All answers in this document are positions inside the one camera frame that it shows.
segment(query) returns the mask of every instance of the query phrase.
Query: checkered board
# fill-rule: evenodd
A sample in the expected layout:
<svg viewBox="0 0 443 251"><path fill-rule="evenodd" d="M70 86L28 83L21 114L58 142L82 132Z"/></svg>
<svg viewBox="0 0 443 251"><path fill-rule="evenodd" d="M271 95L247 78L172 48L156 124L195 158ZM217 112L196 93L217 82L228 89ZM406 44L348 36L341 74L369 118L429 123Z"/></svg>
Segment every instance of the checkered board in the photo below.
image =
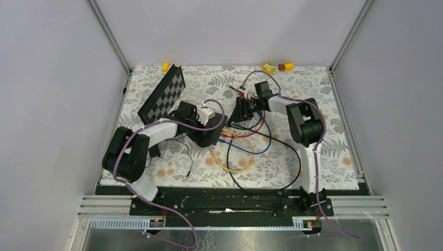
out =
<svg viewBox="0 0 443 251"><path fill-rule="evenodd" d="M172 65L138 111L143 123L149 124L166 117L185 87L181 67Z"/></svg>

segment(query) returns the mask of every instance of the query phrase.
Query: yellow cable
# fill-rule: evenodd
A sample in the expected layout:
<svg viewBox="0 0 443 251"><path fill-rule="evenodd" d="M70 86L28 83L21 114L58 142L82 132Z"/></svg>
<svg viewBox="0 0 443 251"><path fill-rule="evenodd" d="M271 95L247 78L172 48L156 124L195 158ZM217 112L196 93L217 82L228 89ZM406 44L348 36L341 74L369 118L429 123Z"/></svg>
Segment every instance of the yellow cable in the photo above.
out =
<svg viewBox="0 0 443 251"><path fill-rule="evenodd" d="M238 133L235 133L235 132L232 132L232 131L230 131L230 130L228 130L228 129L224 129L223 128L223 131L225 131L225 132L228 132L228 133L232 133L232 134L234 134L234 135L236 135L236 136L240 136ZM254 151L254 149L252 149L252 145L251 145L251 143L249 143L249 141L247 140L247 139L245 139L245 138L241 138L242 140L244 140L248 145L249 145L249 147L251 148L251 152L253 152ZM228 168L226 168L218 159L217 159L217 156L215 155L215 153L214 153L214 151L212 151L211 150L211 155L212 155L212 157L215 159L215 162L217 162L217 164L219 165L219 166L221 166L224 170L226 170L226 171L228 171L228 172L231 172L231 173L241 173L241 172L244 172L244 171L246 171L246 170L248 170L249 169L249 167L251 167L252 166L252 163L254 162L254 155L252 155L252 159L251 159L251 161L249 161L249 165L245 168L245 169L242 169L242 170L230 170L230 169L228 169Z"/></svg>

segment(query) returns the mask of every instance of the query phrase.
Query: connector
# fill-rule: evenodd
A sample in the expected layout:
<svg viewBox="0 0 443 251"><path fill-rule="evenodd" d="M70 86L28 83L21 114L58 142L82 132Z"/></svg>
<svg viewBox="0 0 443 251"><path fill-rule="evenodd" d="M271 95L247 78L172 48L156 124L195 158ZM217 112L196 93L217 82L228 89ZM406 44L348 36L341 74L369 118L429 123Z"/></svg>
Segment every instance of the connector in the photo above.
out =
<svg viewBox="0 0 443 251"><path fill-rule="evenodd" d="M199 122L204 126L206 126L209 119L215 115L214 111L212 111L212 109L208 107L197 109L197 114L199 115Z"/></svg>

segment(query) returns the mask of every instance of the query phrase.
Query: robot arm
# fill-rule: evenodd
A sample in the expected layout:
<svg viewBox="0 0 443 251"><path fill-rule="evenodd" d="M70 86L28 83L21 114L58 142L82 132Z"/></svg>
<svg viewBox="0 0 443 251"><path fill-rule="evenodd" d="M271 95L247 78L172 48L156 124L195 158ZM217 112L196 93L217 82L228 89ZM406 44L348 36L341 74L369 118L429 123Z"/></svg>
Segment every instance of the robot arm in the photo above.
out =
<svg viewBox="0 0 443 251"><path fill-rule="evenodd" d="M160 122L165 120L179 121L194 128L212 128L220 123L222 115L208 107L198 108L182 101L177 110L171 112L167 118L159 119ZM226 120L227 117L224 116L220 126L210 131L199 131L176 123L160 123L145 129L134 137L125 150L117 167L117 176L130 183L137 194L152 201L158 189L149 177L143 175L149 149L163 140L184 133L200 147L215 145ZM117 157L132 134L133 131L126 127L117 128L102 161L104 169L113 172Z"/></svg>
<svg viewBox="0 0 443 251"><path fill-rule="evenodd" d="M316 194L316 169L314 147L320 140L323 132L323 124L320 114L304 102L293 102L282 99L273 94L267 81L255 84L258 98L246 99L237 97L236 107L228 120L228 125L232 122L250 120L254 112L267 110L278 112L288 117L289 129L293 140L303 145L300 147L301 166L304 175L301 181L301 197L304 200L305 208L317 205ZM310 103L317 105L313 98L306 99ZM319 197L320 203L326 200L326 190L321 179L321 165L319 163Z"/></svg>
<svg viewBox="0 0 443 251"><path fill-rule="evenodd" d="M317 104L314 99L308 99L311 103ZM289 128L291 136L295 142L301 143L304 147L300 148L301 166L303 167L303 178L301 187L306 193L316 192L316 169L314 159L314 146L317 143L323 126L320 120L311 118L304 121L303 116L308 113L315 112L305 104L296 104L292 101L274 96L269 99L269 109L272 112L278 112L288 116ZM321 150L321 143L317 147L317 151ZM321 169L319 168L319 177L321 177ZM319 190L323 190L323 180L319 179Z"/></svg>

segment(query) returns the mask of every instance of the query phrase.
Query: cable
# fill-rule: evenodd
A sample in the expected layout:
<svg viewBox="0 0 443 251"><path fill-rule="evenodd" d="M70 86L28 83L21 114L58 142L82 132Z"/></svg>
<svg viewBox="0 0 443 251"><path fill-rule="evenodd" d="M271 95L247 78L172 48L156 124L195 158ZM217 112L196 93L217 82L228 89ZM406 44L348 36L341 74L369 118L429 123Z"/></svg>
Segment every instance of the cable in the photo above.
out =
<svg viewBox="0 0 443 251"><path fill-rule="evenodd" d="M227 142L226 140L223 140L223 139L218 139L218 141L220 141L220 142L222 142L222 143L226 143L226 144L232 145L233 147L235 147L235 148L237 148L237 149L239 149L239 150L242 150L242 151L244 151L244 152L250 153L250 154L262 154L262 153L266 152L266 151L269 149L269 147L271 146L271 141L272 141L272 140L271 140L271 139L272 139L271 128L269 127L269 125L267 124L266 121L265 121L265 124L266 124L267 129L269 130L269 136L270 136L270 138L269 138L269 143L267 144L266 149L263 150L263 151L261 151L261 152L259 152L259 153L250 152L250 151L245 150L245 149L243 149L243 148L241 148L241 147L239 147L239 146L236 146L236 145L234 145L234 144L232 144L232 143L230 143L230 142ZM232 133L232 131L229 131L229 130L227 130L227 129L223 129L223 131Z"/></svg>
<svg viewBox="0 0 443 251"><path fill-rule="evenodd" d="M182 139L182 138L184 138L184 137L186 137L186 135L184 135L184 136L181 137L181 138L177 138L177 139L167 139L167 140L165 140L166 142L165 142L165 149L163 150L163 156L160 156L159 158L163 158L163 157L165 156L165 154L166 154L166 144L167 144L170 140L175 140L175 141L179 142L180 144L186 146L186 149L188 150L188 157L191 159L191 167L189 167L188 174L186 174L186 177L189 177L189 175L191 174L192 166L194 165L194 160L192 160L191 154L189 153L189 146L186 145L185 143L179 141L180 139Z"/></svg>
<svg viewBox="0 0 443 251"><path fill-rule="evenodd" d="M191 222L190 222L190 221L189 221L189 220L188 220L183 214L181 214L181 213L180 213L179 211L177 211L177 210L174 210L174 209L169 208L169 207L164 207L164 206L159 205L159 204L155 204L155 203L153 203L153 202L151 202L151 201L149 201L149 200L143 198L142 196L140 196L140 195L137 194L137 192L131 187L131 185L130 185L129 183L127 183L127 184L125 185L125 187L126 187L129 191L131 191L131 193L133 193L133 194L136 196L136 198L139 198L139 199L142 200L143 202L145 202L145 203L147 203L147 204L149 204L149 205L151 205L151 206L155 206L155 207L158 207L158 208L161 208L161 209L165 209L165 210L171 211L171 212L177 214L178 216L180 216L182 219L184 219L184 221L186 221L186 223L189 225L189 227L191 227L192 233L194 234L194 244L191 245L191 246L186 246L186 245L180 244L180 243L178 243L178 242L171 241L170 239L167 239L167 238L164 238L164 237L161 237L161 236L158 236L158 235L151 235L151 234L148 234L148 238L152 236L153 238L160 239L160 240L162 240L162 241L165 241L165 242L168 242L168 243L174 244L174 245L179 246L179 247L182 247L182 248L195 248L195 247L197 247L197 244L199 243L199 237L197 236L197 232L195 231L195 228L194 228L194 226L191 224Z"/></svg>
<svg viewBox="0 0 443 251"><path fill-rule="evenodd" d="M267 73L267 72L265 72L265 71L262 71L262 70L256 70L256 71L252 71L251 73L249 73L248 76L246 76L246 78L244 79L243 84L240 85L240 87L243 87L243 88L244 88L244 85L246 84L246 81L248 80L249 76L251 76L252 73L256 73L256 72L264 73L264 74L266 74L268 77L270 77L270 78L275 82L275 84L278 86L278 96L281 95L282 88L281 88L280 85L278 84L277 80L275 80L275 78L274 78L273 76L271 76L269 73Z"/></svg>
<svg viewBox="0 0 443 251"><path fill-rule="evenodd" d="M260 120L262 120L262 124L261 124L260 127L257 129L257 131L260 131L260 129L262 128L263 124L265 124L265 121L266 121L266 113L265 113L265 111L263 111L263 116L261 116L260 112L258 111L257 114L260 116ZM229 136L229 135L227 135L227 134L222 133L221 136L222 136L222 137L225 137L225 138L244 138L244 137L249 137L249 136L254 135L254 134L255 134L255 132L252 132L252 133L247 134L247 135L239 135L239 134L236 134L236 135L238 135L238 136Z"/></svg>
<svg viewBox="0 0 443 251"><path fill-rule="evenodd" d="M246 99L252 99L252 98L248 98L249 94L252 93L252 97L254 98L258 98L258 96L254 95L253 92L248 92L248 94L246 94Z"/></svg>
<svg viewBox="0 0 443 251"><path fill-rule="evenodd" d="M123 157L124 151L127 149L127 147L129 146L129 143L132 141L132 139L133 139L137 134L139 134L140 132L142 132L142 131L144 131L144 130L150 128L150 127L153 127L153 126L156 126L156 125L158 125L158 124L162 124L162 123L175 123L175 124L179 124L179 125L181 125L181 126L184 126L184 127L187 127L187 128L193 129L193 130L197 130L197 131L211 131L211 130L215 130L215 129L217 129L217 128L223 123L223 118L224 118L224 116L225 116L225 110L223 109L223 106L220 104L220 102L218 102L218 101L216 101L216 100L214 100L214 99L207 99L207 100L205 100L203 103L206 103L206 102L208 102L208 101L215 102L216 104L218 104L218 106L219 106L220 109L221 109L221 119L220 119L220 122L219 122L217 125L215 125L215 126L213 126L213 127L211 127L211 128L198 128L198 127L193 127L193 126L191 126L191 125L188 125L188 124L185 124L185 123L182 123L182 122L179 122L179 121L174 121L174 120L162 120L162 121L156 121L156 122L153 122L153 123L151 123L151 124L147 124L147 125L145 125L145 126L139 128L139 129L137 129L135 132L133 132L133 133L131 134L131 136L129 136L129 138L126 140L126 143L125 143L125 144L123 145L123 147L122 147L122 151L120 151L120 154L117 156L117 160L115 161L115 164L114 164L114 170L112 171L112 177L114 178L114 180L115 180L115 181L118 181L118 182L122 182L122 183L127 183L125 180L123 180L123 179L118 179L118 178L117 178L117 167L119 166L119 163L120 163L120 161L121 161L121 159L122 159L122 157Z"/></svg>
<svg viewBox="0 0 443 251"><path fill-rule="evenodd" d="M251 148L251 151L254 151L254 149L252 148L251 143L249 143L249 141L248 141L247 139L245 139L245 138L241 138L241 139L244 140L244 141L249 145L249 147ZM249 167L251 167L252 164L254 163L254 155L253 155L252 158L251 158L251 160L249 161L249 165L248 165L245 169L242 169L242 170L231 170L231 169L229 169L229 168L226 168L226 167L225 167L225 166L224 166L224 165L223 165L223 164L217 159L217 156L215 155L214 151L212 151L212 150L211 150L211 155L212 155L212 157L215 159L215 162L217 162L217 164L218 164L219 166L221 166L224 170L226 170L226 171L228 171L228 172L230 172L230 173L241 173L241 172L244 172L244 171L248 170Z"/></svg>
<svg viewBox="0 0 443 251"><path fill-rule="evenodd" d="M251 126L251 127L248 127L248 129L252 129L252 128L258 126L261 121L262 121L262 117L259 116L259 120L257 121L257 123L255 125Z"/></svg>
<svg viewBox="0 0 443 251"><path fill-rule="evenodd" d="M134 195L136 195L136 197L138 197L140 200L142 200L142 201L144 201L144 202L146 202L146 203L148 203L148 204L150 204L150 205L152 205L152 206L155 206L155 207L158 207L158 208L161 208L161 209L165 209L165 210L169 210L169 211L171 211L171 212L177 214L177 215L180 216L181 218L183 218L184 221L186 221L186 223L189 225L189 227L191 227L192 232L193 232L193 234L194 234L194 244L191 245L191 246L185 246L185 245L182 245L182 244L180 244L180 243L177 243L177 242L171 241L171 240L169 240L169 239L166 239L166 238L163 238L163 237L160 237L160 236L153 235L154 238L161 239L161 240L163 240L163 241L165 241L165 242L172 243L172 244L174 244L174 245L177 245L177 246L179 246L179 247L183 247L183 248L195 248L195 247L197 247L197 244L199 243L199 237L197 236L197 232L195 231L195 228L194 228L194 226L191 224L191 222L190 222L190 221L189 221L189 220L188 220L183 214L181 214L181 213L178 212L177 210L174 210L174 209L172 209L172 208L167 208L167 207L164 207L164 206L161 206L161 205L155 204L155 203L150 202L149 200L143 198L142 196L138 195L137 192L131 187L131 185L129 185L129 183L127 183L127 181L125 181L125 180L123 180L123 179L118 179L118 178L117 178L117 168L118 168L119 163L120 163L120 161L121 161L121 159L122 159L122 157L123 157L124 151L127 149L127 147L129 146L129 143L132 141L132 139L133 139L138 133L140 133L140 132L142 132L142 131L144 131L144 130L150 128L150 127L153 127L153 126L156 126L156 125L158 125L158 124L162 124L162 123L176 123L176 124L182 125L182 126L184 126L184 127L188 127L188 128L191 128L191 129L194 129L194 130L198 130L198 131L210 131L210 130L217 129L217 128L223 123L223 119L224 119L224 117L225 117L225 110L223 109L223 106L220 104L220 102L218 102L218 101L216 101L216 100L214 100L214 99L207 99L207 100L205 100L203 103L206 103L206 102L208 102L208 101L215 102L215 103L218 104L218 106L220 107L220 110L221 110L221 119L220 119L220 122L219 122L217 125L215 125L214 127L211 127L211 128L198 128L198 127L193 127L193 126L191 126L191 125L188 125L188 124L185 124L185 123L182 123L182 122L179 122L179 121L174 121L174 120L156 121L156 122L154 122L154 123L147 124L147 125L141 127L140 129L136 130L135 132L133 132L133 133L131 134L131 136L126 140L125 144L124 144L123 147L122 147L122 151L120 151L120 154L118 155L117 160L115 161L114 170L113 170L113 172L112 172L112 176L114 177L114 180L115 180L115 181L118 181L118 182L122 182L122 183L124 183L124 184L125 184L125 187L127 187L127 188L129 189L129 191L131 191Z"/></svg>
<svg viewBox="0 0 443 251"><path fill-rule="evenodd" d="M239 94L244 94L243 92L241 92L241 91L235 89L234 87L232 87L232 86L230 86L230 85L228 85L228 87L231 88L231 89L233 89L234 91L238 92Z"/></svg>
<svg viewBox="0 0 443 251"><path fill-rule="evenodd" d="M151 161L152 161L152 158L151 158L151 157L149 157L149 165L148 165L148 166L146 166L145 168L148 168L148 167L150 167L150 166L151 166Z"/></svg>
<svg viewBox="0 0 443 251"><path fill-rule="evenodd" d="M265 136L265 137L271 138L271 137L269 137L268 135L265 135L265 134L263 134L263 133L261 133L261 132L257 132L257 133L260 134L260 135L263 135L263 136ZM289 147L290 149L292 149L292 151L294 151L294 153L297 155L297 158L298 158L298 174L297 174L297 176L295 177L295 179L294 179L293 181L291 181L291 183L289 183L289 184L286 185L285 187L282 187L282 188L279 188L279 189L276 189L276 190L271 190L271 191L268 191L268 192L256 193L256 192L249 192L249 191L247 191L246 189L242 188L241 185L238 184L238 182L235 180L235 178L234 178L234 176L232 175L232 173L229 173L229 175L231 176L231 178L232 178L232 180L234 181L234 183L238 186L238 188L240 188L240 190L244 191L245 193L249 193L249 194L252 194L252 195L262 195L262 194L265 195L265 194L268 194L268 193L275 193L275 192L278 192L278 191L282 191L282 190L288 188L290 185L292 185L292 184L298 179L298 177L300 177L300 173L301 173L301 159L300 159L300 155L298 155L297 151L296 151L292 146L290 146L290 145L286 144L285 142L283 142L283 141L281 141L281 140L278 140L278 139L276 139L276 138L272 138L272 139L275 140L275 141L277 141L277 142L279 142L279 143L281 143L281 144L286 145L287 147ZM227 154L226 154L226 163L227 163L226 166L227 166L228 169L229 169L229 152L230 152L230 150L231 150L231 145L229 145L229 147L228 147L228 152L227 152Z"/></svg>
<svg viewBox="0 0 443 251"><path fill-rule="evenodd" d="M353 235L353 234L348 234L348 233L344 232L343 230L341 230L338 226L336 226L335 224L333 224L332 221L331 221L331 220L326 216L326 214L324 213L324 211L323 211L323 209L322 209L322 207L321 207L321 204L320 204L320 196L319 196L319 165L318 165L317 148L318 148L318 146L321 144L321 142L323 141L324 135L326 134L326 120L325 120L325 118L324 118L323 113L320 111L320 109L319 109L316 105L314 105L313 103L311 103L311 102L309 102L309 101L306 101L306 100L303 100L303 99L293 99L293 98L288 98L288 97L285 97L285 96L281 96L280 94L279 94L279 96L280 96L280 98L282 98L282 99L291 100L291 101L293 101L293 102L303 102L303 103L305 103L305 104L308 104L311 108L314 108L314 109L320 114L321 122L323 123L324 127L323 127L323 132L322 132L322 134L321 134L321 136L320 136L320 139L317 141L316 145L314 146L314 162L315 162L315 166L316 166L316 199L317 199L317 205L318 205L318 208L319 208L321 214L323 215L324 219L325 219L325 220L326 220L326 221L327 221L327 222L328 222L333 228L335 228L335 229L336 229L337 231L339 231L341 234L343 234L343 235L345 235L345 236L347 236L347 237L349 237L349 238L352 238L352 239L356 239L356 240L362 241L363 239L362 239L361 237L358 237L358 236Z"/></svg>

